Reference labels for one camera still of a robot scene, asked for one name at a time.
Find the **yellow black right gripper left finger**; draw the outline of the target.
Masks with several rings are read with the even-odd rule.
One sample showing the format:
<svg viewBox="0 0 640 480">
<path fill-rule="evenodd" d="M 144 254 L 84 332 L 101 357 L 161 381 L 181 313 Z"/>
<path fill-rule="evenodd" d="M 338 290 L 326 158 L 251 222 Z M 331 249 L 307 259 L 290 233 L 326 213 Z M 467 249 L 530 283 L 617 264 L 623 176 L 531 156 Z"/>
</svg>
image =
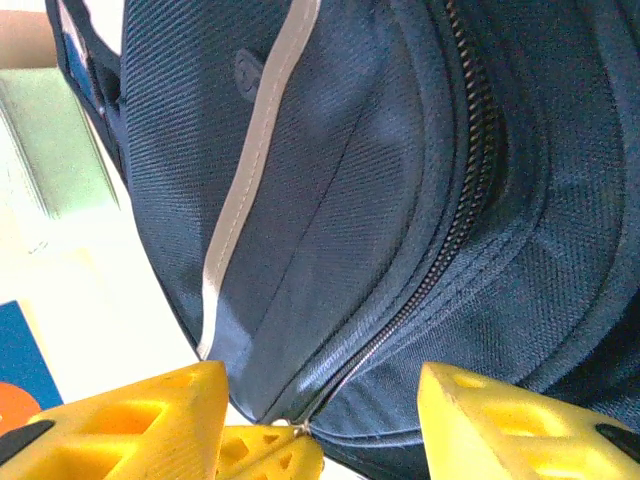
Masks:
<svg viewBox="0 0 640 480">
<path fill-rule="evenodd" d="M 44 410 L 1 439 L 4 479 L 212 479 L 228 383 L 199 362 Z"/>
</svg>

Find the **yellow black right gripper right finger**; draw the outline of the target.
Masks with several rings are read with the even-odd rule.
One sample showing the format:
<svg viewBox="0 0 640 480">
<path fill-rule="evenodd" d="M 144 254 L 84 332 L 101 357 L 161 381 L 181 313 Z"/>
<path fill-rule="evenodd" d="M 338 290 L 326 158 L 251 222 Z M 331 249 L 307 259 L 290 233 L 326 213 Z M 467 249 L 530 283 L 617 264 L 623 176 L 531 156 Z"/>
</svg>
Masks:
<svg viewBox="0 0 640 480">
<path fill-rule="evenodd" d="M 606 415 L 459 367 L 421 369 L 433 479 L 636 479 L 639 435 Z"/>
</svg>

